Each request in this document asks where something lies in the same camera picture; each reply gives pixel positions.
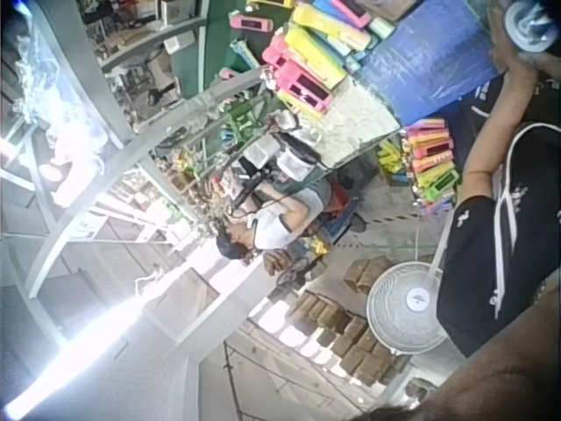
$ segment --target white fan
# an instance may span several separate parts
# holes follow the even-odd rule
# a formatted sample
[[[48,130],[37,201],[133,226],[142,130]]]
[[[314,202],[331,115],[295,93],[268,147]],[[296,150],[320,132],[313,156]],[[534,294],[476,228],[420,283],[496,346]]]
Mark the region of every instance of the white fan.
[[[446,340],[437,320],[441,277],[440,269],[411,261],[388,269],[374,284],[366,302],[368,324],[392,352],[426,353]]]

